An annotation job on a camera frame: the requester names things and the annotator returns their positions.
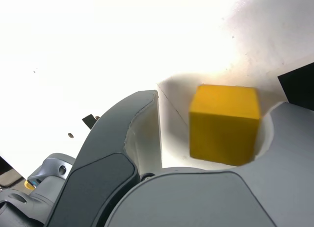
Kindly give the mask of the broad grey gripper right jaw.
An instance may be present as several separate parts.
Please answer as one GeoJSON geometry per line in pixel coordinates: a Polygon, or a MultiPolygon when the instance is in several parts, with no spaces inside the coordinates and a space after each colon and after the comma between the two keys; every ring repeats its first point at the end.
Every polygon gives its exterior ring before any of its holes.
{"type": "Polygon", "coordinates": [[[266,114],[261,155],[228,170],[174,167],[136,185],[107,227],[311,227],[314,113],[287,102],[266,114]]]}

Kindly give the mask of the narrow grey gripper left jaw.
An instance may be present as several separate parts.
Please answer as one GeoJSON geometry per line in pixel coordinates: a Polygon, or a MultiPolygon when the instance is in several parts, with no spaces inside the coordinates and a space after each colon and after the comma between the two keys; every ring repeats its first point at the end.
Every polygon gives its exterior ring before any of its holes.
{"type": "Polygon", "coordinates": [[[136,92],[94,124],[50,212],[48,227],[102,227],[141,175],[162,168],[158,93],[136,92]]]}

